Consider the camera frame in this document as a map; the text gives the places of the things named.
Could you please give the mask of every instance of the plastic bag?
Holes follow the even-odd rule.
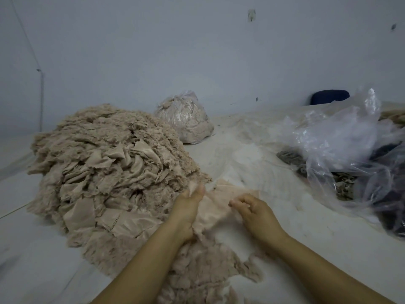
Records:
[[[370,89],[296,121],[286,117],[279,141],[291,147],[291,158],[301,157],[298,172],[306,173],[323,204],[366,218],[371,209],[387,230],[402,237],[405,131],[389,119],[378,121],[380,106]]]
[[[168,97],[158,106],[155,116],[169,123],[183,143],[199,143],[214,131],[214,125],[193,91]]]

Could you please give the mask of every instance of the blue chair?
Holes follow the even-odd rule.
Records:
[[[321,105],[322,103],[331,103],[332,101],[342,101],[350,97],[345,90],[325,90],[317,91],[311,97],[310,105]]]

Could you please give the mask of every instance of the forearm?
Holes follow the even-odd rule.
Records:
[[[273,249],[318,303],[392,303],[289,236]]]
[[[182,244],[177,226],[163,223],[92,304],[152,303]]]

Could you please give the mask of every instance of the person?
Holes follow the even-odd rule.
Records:
[[[194,237],[192,223],[204,193],[203,185],[191,197],[188,190],[181,193],[167,221],[92,304],[153,303],[177,251]],[[240,213],[246,229],[264,251],[276,253],[295,272],[317,303],[393,303],[290,237],[264,201],[245,194],[229,206]]]

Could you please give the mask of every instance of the wall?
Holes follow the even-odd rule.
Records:
[[[10,0],[0,0],[0,138],[38,131],[40,73]]]
[[[405,0],[15,2],[46,74],[48,129],[104,102],[153,111],[187,89],[209,115],[370,82],[380,98],[405,100]]]

